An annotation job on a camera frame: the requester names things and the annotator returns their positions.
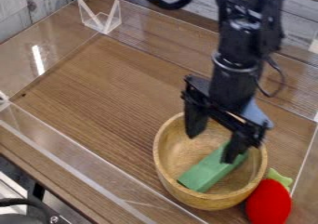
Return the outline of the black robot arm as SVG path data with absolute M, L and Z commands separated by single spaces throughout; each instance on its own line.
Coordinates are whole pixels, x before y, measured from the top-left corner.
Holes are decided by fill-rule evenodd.
M 278 67 L 272 54 L 284 38 L 284 0 L 217 0 L 220 7 L 220 46 L 212 56 L 209 79 L 190 75 L 182 93 L 186 134 L 198 137 L 208 121 L 216 120 L 232 131 L 221 161 L 232 164 L 250 148 L 260 147 L 274 123 L 257 105 L 257 93 L 278 94 L 261 87 L 264 66 Z

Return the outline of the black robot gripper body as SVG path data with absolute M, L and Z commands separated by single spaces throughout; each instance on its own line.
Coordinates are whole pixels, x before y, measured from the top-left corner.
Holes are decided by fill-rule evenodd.
M 193 100 L 209 109 L 209 119 L 216 120 L 232 133 L 242 132 L 249 138 L 249 148 L 260 147 L 273 122 L 258 108 L 256 94 L 262 60 L 232 61 L 221 53 L 213 55 L 212 79 L 196 75 L 185 78 L 182 98 Z

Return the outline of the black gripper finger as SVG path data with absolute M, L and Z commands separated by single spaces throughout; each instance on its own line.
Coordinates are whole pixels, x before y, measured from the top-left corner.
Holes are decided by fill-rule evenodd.
M 249 150 L 249 138 L 242 132 L 234 132 L 229 143 L 225 145 L 221 161 L 226 164 L 236 162 L 240 154 Z
M 196 138 L 206 130 L 209 121 L 209 109 L 193 100 L 186 101 L 186 134 Z

